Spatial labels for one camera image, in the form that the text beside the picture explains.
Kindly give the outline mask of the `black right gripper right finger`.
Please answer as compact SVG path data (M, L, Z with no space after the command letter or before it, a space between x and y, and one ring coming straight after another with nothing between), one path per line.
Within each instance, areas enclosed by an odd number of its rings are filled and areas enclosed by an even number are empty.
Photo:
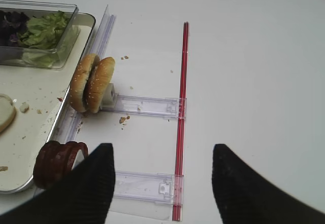
M223 223L324 223L324 213L273 185L225 144L213 149L212 189Z

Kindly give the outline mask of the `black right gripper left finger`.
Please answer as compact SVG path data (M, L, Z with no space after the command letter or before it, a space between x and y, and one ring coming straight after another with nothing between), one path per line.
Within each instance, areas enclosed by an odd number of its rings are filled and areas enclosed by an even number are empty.
M115 187L111 143L100 144L71 173L1 215L1 223L105 223Z

